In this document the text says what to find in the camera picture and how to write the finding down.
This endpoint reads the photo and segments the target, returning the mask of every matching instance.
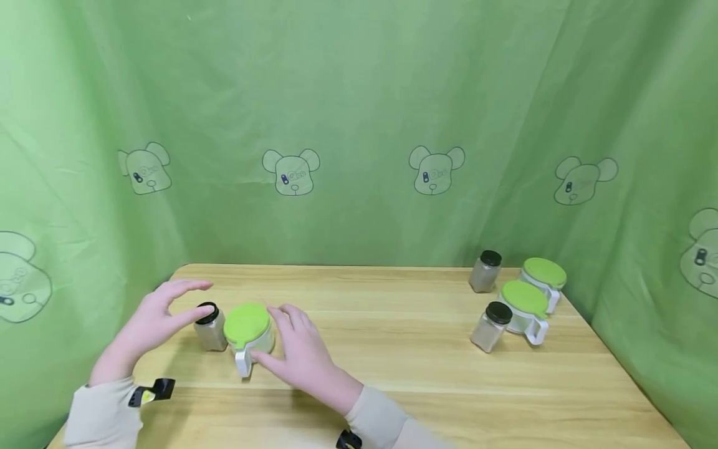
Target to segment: bear ear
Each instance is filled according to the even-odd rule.
[[[264,169],[270,173],[276,173],[276,163],[282,158],[282,155],[273,149],[268,149],[262,157],[262,165]]]
[[[699,211],[693,216],[689,226],[691,237],[698,240],[705,231],[709,229],[718,229],[718,210],[708,208]]]
[[[309,171],[315,172],[319,169],[319,165],[322,163],[322,161],[319,160],[319,155],[316,151],[314,151],[311,148],[307,148],[304,150],[299,157],[307,161],[307,164],[309,164]]]
[[[0,231],[0,251],[29,261],[35,255],[35,244],[17,232]]]
[[[129,154],[125,153],[122,150],[119,150],[117,152],[117,159],[120,161],[120,172],[122,173],[122,176],[127,176],[129,173],[127,172],[127,157]]]
[[[157,156],[157,159],[159,159],[162,165],[169,165],[169,153],[157,142],[149,142],[145,151],[151,152]]]
[[[556,167],[556,177],[560,180],[565,180],[569,172],[580,165],[581,159],[575,156],[569,156]]]
[[[601,174],[598,175],[600,182],[611,181],[618,175],[618,163],[610,157],[599,162],[598,169],[601,171]]]
[[[426,147],[419,145],[411,152],[411,155],[409,156],[409,165],[411,168],[418,170],[421,161],[423,161],[424,158],[428,157],[430,154],[431,153],[429,153],[429,150],[426,149]]]
[[[451,158],[452,170],[461,168],[461,166],[464,164],[464,161],[466,160],[466,154],[464,153],[464,149],[459,147],[451,148],[451,151],[447,153],[447,156]]]

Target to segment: green lid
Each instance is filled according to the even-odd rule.
[[[538,287],[527,282],[509,281],[503,285],[501,296],[515,309],[546,319],[549,301]]]
[[[227,341],[242,349],[261,337],[269,327],[269,312],[262,304],[242,304],[227,315],[224,334]]]
[[[566,284],[566,272],[550,260],[531,257],[523,263],[523,270],[537,281],[553,288],[560,288]]]

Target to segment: glass jar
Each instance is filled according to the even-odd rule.
[[[489,293],[496,284],[499,271],[501,271],[501,254],[487,249],[476,261],[471,271],[469,285],[476,293]]]
[[[211,305],[215,309],[206,317],[195,321],[195,331],[205,351],[224,351],[227,339],[224,336],[225,316],[214,302],[203,302],[197,307]]]
[[[511,318],[513,318],[513,312],[506,304],[498,301],[490,302],[471,333],[471,343],[481,348],[482,351],[490,353],[501,339]]]

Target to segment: beige sleeve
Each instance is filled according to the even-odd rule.
[[[346,416],[362,449],[448,449],[431,432],[377,389],[365,386]]]
[[[142,428],[139,408],[129,406],[136,388],[127,378],[77,390],[65,427],[67,449],[134,449]]]

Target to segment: wrist strap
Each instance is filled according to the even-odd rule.
[[[138,386],[132,397],[129,406],[138,408],[152,401],[166,401],[172,398],[174,391],[174,379],[156,379],[152,387]]]
[[[337,449],[361,449],[361,438],[349,430],[343,430],[337,440]]]

